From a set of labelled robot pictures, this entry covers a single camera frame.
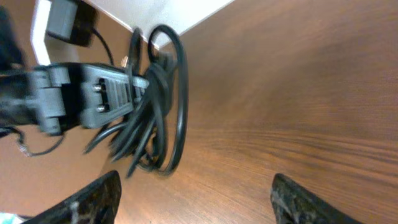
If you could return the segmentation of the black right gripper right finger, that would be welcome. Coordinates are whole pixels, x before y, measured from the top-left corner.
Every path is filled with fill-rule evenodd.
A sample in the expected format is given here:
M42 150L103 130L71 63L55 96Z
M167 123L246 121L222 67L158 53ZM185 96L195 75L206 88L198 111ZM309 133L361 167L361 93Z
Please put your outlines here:
M281 173L273 178L270 199L277 223L360 224Z

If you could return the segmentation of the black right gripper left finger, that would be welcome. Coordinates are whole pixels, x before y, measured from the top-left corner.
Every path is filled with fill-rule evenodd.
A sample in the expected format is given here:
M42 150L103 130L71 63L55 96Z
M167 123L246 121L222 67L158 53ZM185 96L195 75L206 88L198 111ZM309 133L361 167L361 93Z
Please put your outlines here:
M118 212L121 194L119 172L112 170L24 223L113 224Z

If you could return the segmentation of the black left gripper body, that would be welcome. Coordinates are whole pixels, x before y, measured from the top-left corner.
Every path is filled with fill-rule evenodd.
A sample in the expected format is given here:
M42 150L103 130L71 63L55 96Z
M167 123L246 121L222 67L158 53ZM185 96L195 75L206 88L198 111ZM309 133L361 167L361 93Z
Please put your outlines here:
M80 125L81 68L75 63L1 74L1 126L37 125L50 135Z

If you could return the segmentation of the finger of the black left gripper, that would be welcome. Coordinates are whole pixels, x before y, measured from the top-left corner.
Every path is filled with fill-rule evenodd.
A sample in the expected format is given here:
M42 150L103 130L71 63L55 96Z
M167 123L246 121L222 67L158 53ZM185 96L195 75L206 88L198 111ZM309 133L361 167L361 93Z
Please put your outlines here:
M100 128L132 112L149 86L142 77L131 77L123 69L100 63L82 64L81 75L80 124L88 129Z

